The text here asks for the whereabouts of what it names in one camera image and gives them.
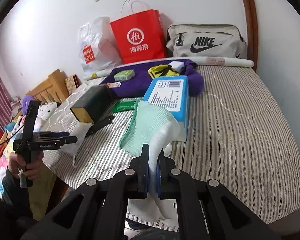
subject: white towel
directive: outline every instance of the white towel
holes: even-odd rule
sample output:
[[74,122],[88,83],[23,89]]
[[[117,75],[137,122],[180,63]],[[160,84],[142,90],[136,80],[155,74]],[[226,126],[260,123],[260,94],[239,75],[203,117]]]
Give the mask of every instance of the white towel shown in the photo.
[[171,152],[172,141],[180,132],[178,122],[168,121],[163,124],[158,133],[154,134],[149,143],[149,186],[148,196],[145,200],[129,199],[128,211],[148,222],[156,222],[159,219],[170,227],[178,226],[177,208],[173,207],[175,199],[161,200],[157,193],[157,160],[161,149],[166,153]]

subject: red paper bag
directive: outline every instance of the red paper bag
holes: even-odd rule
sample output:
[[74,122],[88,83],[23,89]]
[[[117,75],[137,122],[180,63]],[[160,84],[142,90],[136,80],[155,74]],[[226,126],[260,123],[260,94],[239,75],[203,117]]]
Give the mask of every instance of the red paper bag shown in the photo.
[[166,57],[159,11],[135,13],[110,24],[125,64]]

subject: blue item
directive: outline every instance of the blue item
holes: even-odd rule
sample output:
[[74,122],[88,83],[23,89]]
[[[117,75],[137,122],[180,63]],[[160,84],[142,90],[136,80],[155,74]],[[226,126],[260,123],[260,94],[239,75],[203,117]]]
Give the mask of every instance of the blue item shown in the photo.
[[3,128],[4,128],[4,131],[9,131],[9,132],[12,132],[14,126],[16,125],[15,122],[11,122],[11,123],[8,123],[7,125],[5,125]]
[[154,78],[143,97],[156,106],[169,110],[181,131],[176,141],[185,142],[189,123],[189,85],[187,76]]

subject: mint green mesh cloth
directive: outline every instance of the mint green mesh cloth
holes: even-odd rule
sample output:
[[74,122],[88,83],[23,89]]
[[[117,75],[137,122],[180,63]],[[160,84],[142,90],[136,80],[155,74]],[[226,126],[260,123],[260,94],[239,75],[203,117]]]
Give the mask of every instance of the mint green mesh cloth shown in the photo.
[[122,136],[119,147],[133,156],[141,156],[142,145],[151,138],[167,121],[176,119],[166,109],[152,105],[139,98],[133,105],[133,114],[128,129]]

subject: purple towel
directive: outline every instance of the purple towel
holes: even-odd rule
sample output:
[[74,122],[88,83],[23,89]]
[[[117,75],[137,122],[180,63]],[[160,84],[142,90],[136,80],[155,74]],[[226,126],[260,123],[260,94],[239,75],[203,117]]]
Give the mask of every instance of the purple towel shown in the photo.
[[[151,67],[158,65],[167,65],[173,60],[161,60],[147,63],[141,63],[136,65],[130,65],[112,70],[110,75],[103,80],[102,84],[116,82],[114,75],[122,70],[133,69],[135,76],[127,81],[122,81],[121,86],[118,88],[111,88],[116,98],[136,98],[143,97],[152,82],[152,78],[149,76],[148,70]],[[180,75],[188,76],[189,83],[189,96],[195,97],[200,95],[203,90],[203,77],[194,69],[198,66],[192,60],[189,59],[177,59],[185,63],[185,67],[181,71]]]

